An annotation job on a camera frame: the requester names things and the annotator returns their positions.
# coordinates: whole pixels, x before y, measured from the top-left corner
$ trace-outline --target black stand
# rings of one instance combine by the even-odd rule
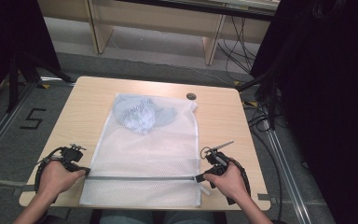
[[[294,23],[292,32],[287,37],[282,48],[280,49],[277,57],[273,60],[271,66],[267,72],[254,80],[247,82],[236,88],[237,91],[245,91],[246,89],[253,87],[256,84],[260,84],[255,97],[259,102],[265,102],[268,99],[268,120],[270,129],[274,130],[275,119],[275,105],[277,101],[277,77],[284,72],[285,68],[292,62],[296,56],[296,52],[303,42],[304,38],[310,31],[311,24],[311,12],[318,0],[310,1],[304,11],[298,15],[298,20]]]
[[[7,108],[7,113],[9,113],[19,101],[19,74],[18,70],[21,70],[22,75],[24,76],[27,82],[37,83],[40,84],[40,76],[37,74],[35,69],[36,66],[44,67],[50,73],[59,77],[65,82],[74,81],[68,77],[63,72],[55,69],[54,67],[50,66],[48,63],[43,62],[42,60],[38,59],[34,55],[21,52],[21,53],[13,53],[12,57],[10,58],[10,68],[9,68],[9,81],[10,81],[10,88],[9,88],[9,105]]]

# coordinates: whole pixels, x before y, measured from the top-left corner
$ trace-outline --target human hand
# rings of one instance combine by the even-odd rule
[[[38,193],[46,193],[50,197],[58,195],[71,188],[86,171],[67,171],[60,161],[50,161],[45,167],[40,178]]]
[[[237,201],[243,195],[248,195],[241,171],[233,163],[228,163],[228,168],[223,175],[205,174],[204,179],[213,183],[226,197]]]

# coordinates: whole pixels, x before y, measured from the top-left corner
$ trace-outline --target handheld controller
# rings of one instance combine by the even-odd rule
[[[80,149],[86,150],[85,148],[77,146],[75,144],[71,144],[71,147],[59,147],[54,149],[50,154],[48,154],[48,156],[46,156],[42,161],[40,161],[40,165],[37,168],[34,180],[34,191],[37,192],[39,190],[40,177],[42,176],[45,167],[50,161],[60,161],[63,167],[69,172],[85,170],[86,175],[88,175],[90,172],[90,168],[78,166],[72,162],[78,162],[83,157],[83,153],[80,151]],[[57,151],[61,151],[61,156],[54,155],[54,153],[56,153]]]
[[[246,175],[245,169],[240,165],[239,162],[235,161],[232,158],[227,157],[225,154],[223,154],[220,151],[217,151],[218,149],[222,148],[222,147],[226,147],[230,144],[232,144],[234,141],[230,141],[228,143],[223,144],[222,146],[219,147],[213,147],[213,148],[209,148],[209,147],[205,147],[201,150],[201,158],[202,159],[206,159],[208,161],[208,163],[210,163],[213,167],[207,171],[204,172],[204,174],[213,174],[213,175],[223,175],[227,168],[228,168],[228,163],[231,161],[233,162],[241,171],[241,177],[243,179],[243,182],[245,184],[246,190],[249,193],[249,195],[251,195],[251,188],[250,188],[250,184],[249,184],[249,180],[248,180],[248,176]],[[206,155],[204,157],[202,157],[202,152],[205,151]],[[202,182],[205,179],[203,178],[204,174],[200,174],[196,176],[196,180],[197,182]],[[211,188],[214,189],[216,188],[216,186],[213,183],[211,184]],[[229,205],[232,205],[235,203],[234,200],[227,198],[227,202]]]

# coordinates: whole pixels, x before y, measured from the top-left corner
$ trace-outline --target white mesh bag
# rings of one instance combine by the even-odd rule
[[[197,104],[118,93],[91,161],[80,204],[200,205]]]

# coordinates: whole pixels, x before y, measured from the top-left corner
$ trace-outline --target hand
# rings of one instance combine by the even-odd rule
[[[228,163],[228,168],[223,175],[205,174],[203,177],[214,183],[226,197],[233,199],[247,216],[250,223],[271,224],[271,221],[249,196],[245,183],[243,183],[241,171],[234,163]]]
[[[205,174],[203,177],[213,183],[222,194],[234,201],[243,197],[244,194],[248,195],[241,171],[233,162],[228,163],[228,168],[223,175]]]
[[[84,170],[69,172],[60,161],[50,161],[40,178],[37,194],[16,218],[14,224],[36,223],[58,195],[71,188],[85,173]]]
[[[69,172],[59,161],[50,161],[40,178],[38,193],[47,193],[52,197],[57,197],[71,188],[85,173],[84,170]]]

